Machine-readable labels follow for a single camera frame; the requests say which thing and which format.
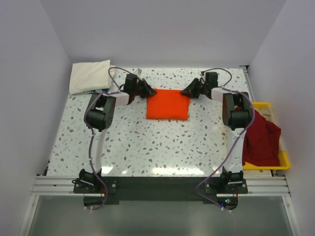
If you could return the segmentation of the orange t shirt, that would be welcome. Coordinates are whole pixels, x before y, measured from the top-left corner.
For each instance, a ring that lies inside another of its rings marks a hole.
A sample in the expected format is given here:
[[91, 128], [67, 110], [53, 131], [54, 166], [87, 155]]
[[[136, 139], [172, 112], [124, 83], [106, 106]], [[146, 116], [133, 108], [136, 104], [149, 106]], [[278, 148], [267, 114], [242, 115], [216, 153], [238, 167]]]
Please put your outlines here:
[[146, 119], [188, 120], [190, 98], [180, 90], [155, 89], [157, 92], [147, 98]]

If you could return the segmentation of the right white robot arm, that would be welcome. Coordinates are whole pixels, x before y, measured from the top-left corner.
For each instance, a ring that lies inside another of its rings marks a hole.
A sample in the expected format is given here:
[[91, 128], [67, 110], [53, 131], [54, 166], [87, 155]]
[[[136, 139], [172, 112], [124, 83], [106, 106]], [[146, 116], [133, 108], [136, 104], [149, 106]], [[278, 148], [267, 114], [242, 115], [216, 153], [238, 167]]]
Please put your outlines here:
[[218, 181], [215, 183], [224, 193], [231, 193], [237, 184], [243, 182], [243, 145], [247, 130], [255, 119], [255, 110], [248, 93], [230, 90], [226, 85], [232, 80], [232, 74], [228, 73], [229, 80], [219, 86], [219, 75], [216, 69], [208, 69], [201, 72], [201, 78], [195, 78], [181, 95], [189, 98], [198, 98], [201, 94], [209, 99], [218, 101], [222, 104], [222, 121], [227, 129], [227, 148], [229, 149], [226, 158], [219, 166], [196, 188], [200, 188], [218, 171], [221, 170]]

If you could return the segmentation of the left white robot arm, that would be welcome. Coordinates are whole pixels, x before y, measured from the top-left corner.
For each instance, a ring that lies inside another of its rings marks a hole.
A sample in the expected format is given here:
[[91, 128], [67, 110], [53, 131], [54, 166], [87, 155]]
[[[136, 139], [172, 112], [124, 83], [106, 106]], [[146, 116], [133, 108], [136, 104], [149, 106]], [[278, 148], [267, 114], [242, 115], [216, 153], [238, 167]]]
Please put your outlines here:
[[135, 97], [148, 98], [157, 94], [145, 79], [137, 74], [128, 73], [125, 83], [115, 92], [94, 93], [84, 113], [84, 123], [91, 130], [92, 136], [88, 148], [89, 167], [80, 171], [79, 179], [91, 193], [106, 188], [101, 178], [101, 154], [105, 134], [114, 119], [116, 107], [131, 104]]

